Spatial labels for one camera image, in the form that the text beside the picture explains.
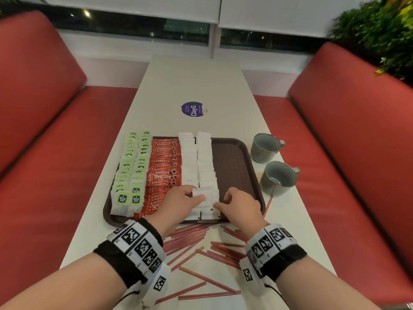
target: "tray rim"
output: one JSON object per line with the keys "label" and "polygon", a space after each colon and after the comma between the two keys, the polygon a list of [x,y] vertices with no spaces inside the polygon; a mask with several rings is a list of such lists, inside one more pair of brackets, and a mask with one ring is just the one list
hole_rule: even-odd
{"label": "tray rim", "polygon": [[[168,136],[168,137],[153,136],[153,137],[152,137],[152,139],[173,139],[173,138],[178,138],[178,137],[170,137],[170,136]],[[258,198],[257,198],[257,200],[259,201],[259,203],[260,203],[260,205],[261,205],[261,213],[264,214],[264,213],[265,213],[265,209],[266,209],[266,204],[265,204],[265,201],[264,201],[264,197],[263,197],[263,195],[262,195],[261,187],[260,187],[260,185],[259,185],[257,176],[255,175],[254,166],[252,165],[251,157],[250,157],[250,154],[249,154],[249,151],[248,151],[247,146],[245,145],[245,143],[244,143],[243,141],[241,141],[241,140],[239,140],[239,139],[236,139],[236,138],[218,138],[218,137],[212,137],[212,138],[211,138],[211,140],[214,140],[214,139],[215,139],[215,140],[233,140],[233,141],[238,142],[238,143],[239,143],[239,144],[238,144],[239,146],[243,147],[243,150],[247,153],[247,158],[244,159],[244,161],[246,162],[247,170],[248,170],[248,172],[252,172],[252,175],[253,175],[253,176],[252,176],[253,179],[252,179],[252,181],[251,181],[251,184],[252,184],[252,186],[253,186],[253,189],[254,189],[254,186],[255,186],[256,189],[257,189],[257,191],[258,191]],[[115,176],[113,177],[112,184],[110,185],[110,187],[112,187],[114,181],[115,181]],[[124,221],[123,221],[123,222],[115,222],[113,219],[111,219],[111,217],[112,217],[112,215],[110,214],[111,205],[112,205],[112,201],[111,201],[111,195],[110,195],[110,189],[109,189],[109,193],[108,193],[108,196],[107,196],[107,198],[106,198],[105,205],[104,205],[103,208],[102,208],[103,218],[105,219],[106,223],[108,223],[109,225],[114,226],[114,227],[119,227],[119,226],[121,226],[121,224],[123,224],[124,222],[126,222],[128,219],[133,219],[133,218],[130,218],[130,217],[122,217],[122,216],[116,215],[116,217],[120,217],[120,218],[122,218],[122,220],[124,219]],[[222,215],[222,216],[221,216],[221,219],[214,219],[214,220],[185,220],[185,221],[183,221],[183,222],[180,223],[180,224],[194,224],[194,223],[198,223],[198,224],[202,224],[202,223],[216,223],[216,224],[219,224],[219,223],[225,223],[225,222],[229,222],[229,221],[228,221],[228,219],[225,217],[225,215]]]}

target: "red cushioned bench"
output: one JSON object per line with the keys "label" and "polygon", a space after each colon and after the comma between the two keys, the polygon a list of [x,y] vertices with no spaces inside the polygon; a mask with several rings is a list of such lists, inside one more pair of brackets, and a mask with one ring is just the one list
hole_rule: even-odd
{"label": "red cushioned bench", "polygon": [[59,269],[136,89],[84,87],[40,12],[1,20],[0,39],[2,305]]}
{"label": "red cushioned bench", "polygon": [[289,98],[255,99],[337,275],[378,305],[412,302],[413,90],[327,43]]}

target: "right hand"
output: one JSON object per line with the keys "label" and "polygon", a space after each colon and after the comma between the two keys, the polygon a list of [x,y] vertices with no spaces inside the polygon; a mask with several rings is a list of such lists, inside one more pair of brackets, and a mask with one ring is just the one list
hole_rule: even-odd
{"label": "right hand", "polygon": [[224,201],[228,204],[216,202],[214,208],[224,213],[248,239],[268,225],[262,217],[259,201],[254,200],[249,193],[231,187],[226,192]]}

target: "window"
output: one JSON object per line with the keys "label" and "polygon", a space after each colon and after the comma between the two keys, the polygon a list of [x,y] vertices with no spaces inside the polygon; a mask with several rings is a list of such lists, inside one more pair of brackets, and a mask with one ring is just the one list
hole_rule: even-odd
{"label": "window", "polygon": [[133,14],[0,0],[3,16],[39,10],[58,29],[208,43],[209,24]]}
{"label": "window", "polygon": [[222,29],[221,46],[238,46],[262,50],[296,51],[314,54],[327,42],[326,38]]}

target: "mug rim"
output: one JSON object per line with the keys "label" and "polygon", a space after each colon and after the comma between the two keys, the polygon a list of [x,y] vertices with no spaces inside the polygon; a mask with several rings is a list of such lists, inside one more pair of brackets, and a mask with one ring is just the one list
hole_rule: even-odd
{"label": "mug rim", "polygon": [[278,150],[276,150],[276,151],[268,151],[268,150],[265,150],[265,149],[261,148],[259,145],[257,145],[257,144],[255,143],[255,137],[258,136],[258,135],[269,135],[269,136],[271,136],[272,138],[274,138],[275,140],[277,140],[280,144],[281,144],[281,142],[278,140],[278,138],[277,138],[276,136],[273,136],[273,135],[271,135],[271,134],[268,134],[268,133],[258,133],[258,134],[256,134],[256,135],[254,136],[254,138],[252,139],[252,143],[255,144],[255,145],[256,145],[259,149],[261,149],[262,151],[265,151],[265,152],[268,152],[268,153],[277,153],[278,151],[281,150],[281,149],[278,149]]}
{"label": "mug rim", "polygon": [[287,163],[281,162],[281,161],[270,161],[270,162],[268,162],[268,163],[265,165],[265,167],[264,167],[265,176],[270,180],[270,182],[272,182],[274,185],[277,185],[277,186],[280,186],[280,187],[294,187],[295,184],[292,185],[292,186],[282,186],[282,185],[277,184],[277,183],[275,183],[275,182],[273,182],[273,181],[271,180],[271,178],[268,176],[265,168],[267,167],[268,164],[270,164],[270,163],[272,163],[272,162],[280,163],[280,164],[285,164],[286,166],[288,166],[288,167],[294,172],[294,174],[295,174],[295,178],[296,178],[296,181],[295,181],[295,182],[296,182],[296,183],[297,183],[297,180],[298,180],[297,173],[294,171],[294,169],[292,168],[292,166],[288,165]]}

